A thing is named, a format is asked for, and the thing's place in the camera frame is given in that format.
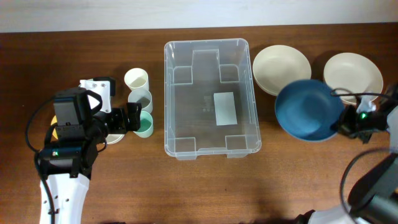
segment blue plate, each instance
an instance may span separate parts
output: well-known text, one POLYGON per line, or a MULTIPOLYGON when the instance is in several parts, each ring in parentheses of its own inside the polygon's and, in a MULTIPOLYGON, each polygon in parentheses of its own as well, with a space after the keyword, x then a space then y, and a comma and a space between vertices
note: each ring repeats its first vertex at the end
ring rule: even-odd
POLYGON ((333 137, 334 128, 344 110, 339 97, 318 80, 299 80, 287 85, 275 102, 275 113, 282 128, 304 141, 325 141, 333 137))

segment storage box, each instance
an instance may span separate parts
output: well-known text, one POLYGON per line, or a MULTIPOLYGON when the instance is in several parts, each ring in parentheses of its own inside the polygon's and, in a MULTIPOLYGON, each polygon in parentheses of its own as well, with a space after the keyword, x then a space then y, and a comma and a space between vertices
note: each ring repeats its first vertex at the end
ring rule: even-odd
POLYGON ((244 39, 165 45, 165 151, 244 157, 261 148, 249 45, 244 39))

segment wooden table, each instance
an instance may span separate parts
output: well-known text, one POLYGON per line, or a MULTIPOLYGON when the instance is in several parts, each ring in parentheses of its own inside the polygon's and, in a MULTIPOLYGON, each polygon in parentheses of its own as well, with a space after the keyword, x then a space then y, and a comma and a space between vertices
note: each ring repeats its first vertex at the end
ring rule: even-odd
MULTIPOLYGON (((339 52, 371 59, 384 85, 398 81, 398 24, 270 26, 217 29, 112 30, 0 34, 0 222, 38 223, 39 178, 24 141, 28 117, 56 91, 80 79, 117 79, 114 106, 127 100, 123 76, 140 67, 150 76, 155 131, 149 139, 129 133, 97 158, 85 199, 83 223, 239 223, 294 218, 339 204, 338 185, 357 153, 388 146, 337 136, 321 143, 294 139, 274 115, 275 97, 254 84, 262 149, 243 159, 225 155, 178 161, 164 151, 164 45, 170 40, 242 37, 251 59, 264 47, 301 51, 322 79, 326 61, 339 52)), ((50 106, 33 123, 30 138, 42 146, 54 115, 50 106)), ((346 191, 384 155, 369 156, 352 170, 346 191)))

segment white label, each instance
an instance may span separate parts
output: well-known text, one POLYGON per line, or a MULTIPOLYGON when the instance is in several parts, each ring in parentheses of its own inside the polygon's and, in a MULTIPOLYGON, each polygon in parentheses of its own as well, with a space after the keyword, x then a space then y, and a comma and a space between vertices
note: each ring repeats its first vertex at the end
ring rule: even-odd
POLYGON ((237 124, 234 93, 215 93, 214 106, 217 126, 237 124))

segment wire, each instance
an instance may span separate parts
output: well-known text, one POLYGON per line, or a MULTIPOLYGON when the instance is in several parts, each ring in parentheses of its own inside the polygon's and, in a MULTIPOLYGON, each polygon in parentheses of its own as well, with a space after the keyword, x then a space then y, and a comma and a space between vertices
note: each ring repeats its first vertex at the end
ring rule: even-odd
POLYGON ((355 224, 358 224, 358 222, 355 220, 355 217, 352 214, 350 214, 349 209, 348 209, 348 207, 347 207, 347 205, 345 203, 345 200, 344 200, 344 184, 346 182, 348 173, 351 170, 351 168, 354 166, 354 164, 360 158, 362 158, 362 157, 364 157, 364 156, 366 156, 368 154, 372 154, 372 153, 376 153, 376 152, 389 152, 389 151, 390 151, 390 149, 388 149, 388 148, 381 148, 381 149, 370 149, 370 150, 361 152, 356 157, 354 157, 354 159, 348 164, 346 170, 344 171, 344 174, 343 174, 343 176, 341 178, 341 182, 340 182, 340 202, 341 202, 341 205, 343 206, 343 210, 347 213, 347 215, 352 219, 352 221, 355 224))
POLYGON ((43 102, 32 114, 32 116, 30 117, 30 119, 28 120, 27 124, 26 124, 26 129, 25 129, 25 142, 27 144, 27 146, 29 147, 30 150, 34 151, 34 152, 39 152, 40 150, 35 149, 35 147, 33 147, 30 142, 29 142, 29 128, 30 128, 30 123, 32 122, 32 120, 35 118, 36 114, 47 104, 50 103, 52 100, 54 99, 54 96, 52 96, 50 99, 46 100, 45 102, 43 102))
POLYGON ((36 167, 37 173, 38 173, 38 175, 40 177, 40 180, 43 183, 45 193, 47 194, 47 197, 49 198, 49 203, 50 203, 50 212, 49 212, 49 214, 51 214, 51 224, 55 224, 54 201, 52 200, 52 195, 51 195, 51 191, 50 191, 49 185, 47 184, 47 181, 44 179, 42 173, 40 172, 39 153, 38 152, 35 153, 34 162, 35 162, 35 167, 36 167))
POLYGON ((105 142, 104 142, 104 144, 105 144, 104 148, 102 148, 102 149, 98 150, 98 153, 100 153, 100 152, 104 151, 104 150, 107 148, 107 146, 108 146, 108 142, 106 141, 106 139, 105 139, 105 142))
POLYGON ((395 98, 393 98, 393 97, 391 97, 389 95, 385 95, 385 94, 381 94, 381 93, 352 93, 351 91, 346 90, 344 88, 335 88, 334 90, 332 90, 330 92, 330 95, 331 96, 355 96, 355 97, 358 97, 358 96, 380 96, 380 97, 387 98, 389 100, 392 100, 392 101, 398 103, 397 99, 395 99, 395 98), (347 94, 336 94, 335 93, 336 90, 343 90, 343 91, 347 91, 349 93, 347 93, 347 94))

